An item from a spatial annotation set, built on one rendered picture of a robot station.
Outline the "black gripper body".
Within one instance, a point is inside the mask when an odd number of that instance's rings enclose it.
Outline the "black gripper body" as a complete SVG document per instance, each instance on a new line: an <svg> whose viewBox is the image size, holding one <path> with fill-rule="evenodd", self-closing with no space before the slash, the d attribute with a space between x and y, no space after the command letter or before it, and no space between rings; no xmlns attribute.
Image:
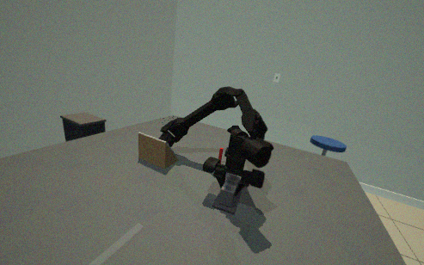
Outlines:
<svg viewBox="0 0 424 265"><path fill-rule="evenodd" d="M224 172L241 176L242 182L249 183L257 188L262 187L264 173L253 169L253 171L243 170L245 160L242 155L237 155L228 150L225 165L220 163L220 159L209 157L203 164L203 171L221 176Z"/></svg>

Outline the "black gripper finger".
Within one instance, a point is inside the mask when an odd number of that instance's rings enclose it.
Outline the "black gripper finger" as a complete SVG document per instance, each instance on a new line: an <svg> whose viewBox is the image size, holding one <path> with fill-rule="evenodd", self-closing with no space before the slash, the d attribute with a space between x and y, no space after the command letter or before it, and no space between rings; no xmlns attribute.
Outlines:
<svg viewBox="0 0 424 265"><path fill-rule="evenodd" d="M241 178L241 181L239 182L239 185L238 185L237 191L235 192L235 196L237 196L237 194L240 192L240 190L241 190L242 188L244 188L244 187L248 187L248 186L249 186L249 183L242 182L242 178Z"/></svg>
<svg viewBox="0 0 424 265"><path fill-rule="evenodd" d="M226 175L226 172L224 172L221 176L213 174L213 176L217 178L220 188L222 188L225 183L225 175Z"/></svg>

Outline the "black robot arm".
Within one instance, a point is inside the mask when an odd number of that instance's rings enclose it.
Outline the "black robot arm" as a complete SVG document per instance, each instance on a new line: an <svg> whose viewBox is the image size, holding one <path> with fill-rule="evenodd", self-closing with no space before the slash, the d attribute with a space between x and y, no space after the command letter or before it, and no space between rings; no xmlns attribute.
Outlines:
<svg viewBox="0 0 424 265"><path fill-rule="evenodd" d="M235 96L237 101L235 101ZM178 142L187 134L189 127L204 119L216 110L225 110L235 108L237 105L242 110L242 124L249 134L242 131L239 126L232 126L227 129L230 133L230 143L224 156L227 156L228 150L234 154L242 155L257 168L267 165L271 156L272 144L265 141L267 125L261 115L253 109L249 98L243 89L235 89L230 86L218 89L212 96L212 99L193 111L184 118L176 118L161 128L162 135L159 139L172 145ZM169 130L175 137L169 133ZM250 135L250 137L249 137Z"/></svg>

